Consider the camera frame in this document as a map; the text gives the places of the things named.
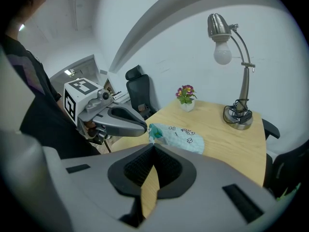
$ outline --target wooden table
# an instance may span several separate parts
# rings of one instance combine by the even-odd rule
[[[227,125],[222,118],[224,105],[196,101],[191,112],[184,112],[175,99],[146,120],[195,131],[204,138],[205,156],[222,160],[260,186],[263,185],[266,167],[266,140],[263,123],[259,113],[253,112],[253,123],[248,130],[236,130]],[[140,137],[123,137],[112,145],[112,152],[136,145],[147,144],[148,133]],[[155,207],[159,182],[153,167],[144,182],[142,191],[142,209],[145,217]]]

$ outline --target black shirt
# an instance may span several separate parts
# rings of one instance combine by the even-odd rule
[[[11,65],[35,95],[20,130],[35,137],[42,146],[56,149],[61,159],[98,155],[59,108],[56,101],[61,96],[51,85],[42,64],[20,42],[8,36],[2,46]]]

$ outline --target potted flower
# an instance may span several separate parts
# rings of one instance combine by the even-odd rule
[[[192,96],[197,98],[194,93],[196,92],[191,85],[180,87],[176,93],[177,99],[180,101],[180,107],[186,112],[190,112],[194,108],[195,100]]]

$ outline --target cable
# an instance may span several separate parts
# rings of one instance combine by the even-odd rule
[[[244,106],[241,101],[248,101],[249,99],[237,99],[232,106],[225,106],[223,109],[223,120],[227,123],[227,124],[243,124],[244,122],[248,121],[251,117],[252,117],[252,112],[251,110],[248,109],[248,106]],[[243,110],[241,112],[237,112],[236,107],[238,105],[238,103],[240,103],[243,107]],[[232,116],[233,119],[237,120],[236,122],[228,122],[225,119],[225,109],[229,107],[229,111],[232,111],[232,114],[230,114]]]

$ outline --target chair headrest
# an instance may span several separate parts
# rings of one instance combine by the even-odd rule
[[[126,80],[134,80],[141,76],[140,65],[134,67],[126,73]]]

